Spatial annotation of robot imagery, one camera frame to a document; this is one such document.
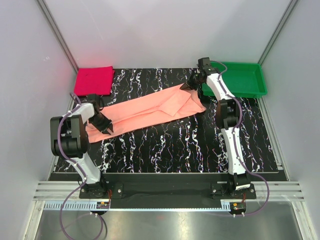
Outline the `peach t shirt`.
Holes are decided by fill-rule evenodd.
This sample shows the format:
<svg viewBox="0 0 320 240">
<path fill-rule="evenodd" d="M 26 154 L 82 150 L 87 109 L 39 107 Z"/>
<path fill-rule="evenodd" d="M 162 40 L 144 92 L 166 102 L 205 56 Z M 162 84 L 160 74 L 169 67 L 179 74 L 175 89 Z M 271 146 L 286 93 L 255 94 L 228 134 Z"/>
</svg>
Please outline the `peach t shirt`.
<svg viewBox="0 0 320 240">
<path fill-rule="evenodd" d="M 202 105 L 198 92 L 181 90 L 181 86 L 176 85 L 104 107 L 102 114 L 112 121 L 113 133 L 103 134 L 89 123 L 86 127 L 89 143 L 204 112 L 206 108 Z"/>
</svg>

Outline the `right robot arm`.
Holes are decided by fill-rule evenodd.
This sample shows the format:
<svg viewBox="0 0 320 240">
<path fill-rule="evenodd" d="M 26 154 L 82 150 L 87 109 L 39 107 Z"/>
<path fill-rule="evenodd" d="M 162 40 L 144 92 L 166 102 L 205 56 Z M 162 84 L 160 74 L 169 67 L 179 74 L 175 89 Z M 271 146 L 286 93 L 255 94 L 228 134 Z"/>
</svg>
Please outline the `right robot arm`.
<svg viewBox="0 0 320 240">
<path fill-rule="evenodd" d="M 223 71 L 213 67 L 209 57 L 198 59 L 197 69 L 180 87 L 183 91 L 197 90 L 206 84 L 217 99 L 215 124 L 220 129 L 226 146 L 228 158 L 228 180 L 221 195 L 244 199 L 250 190 L 251 181 L 246 167 L 240 141 L 240 124 L 242 122 L 242 104 L 228 89 L 223 80 Z"/>
</svg>

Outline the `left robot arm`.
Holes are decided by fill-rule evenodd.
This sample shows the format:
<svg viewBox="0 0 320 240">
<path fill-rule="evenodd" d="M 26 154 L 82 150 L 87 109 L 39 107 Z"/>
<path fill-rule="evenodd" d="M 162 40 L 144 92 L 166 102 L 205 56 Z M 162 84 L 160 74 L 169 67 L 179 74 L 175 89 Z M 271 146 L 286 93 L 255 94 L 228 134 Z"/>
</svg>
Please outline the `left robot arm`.
<svg viewBox="0 0 320 240">
<path fill-rule="evenodd" d="M 71 164 L 79 174 L 81 181 L 78 184 L 83 198 L 103 198 L 110 190 L 102 172 L 88 154 L 86 123 L 104 135 L 113 133 L 113 124 L 102 114 L 104 102 L 101 96 L 89 94 L 84 102 L 74 93 L 71 97 L 75 100 L 75 107 L 50 119 L 51 152 Z"/>
</svg>

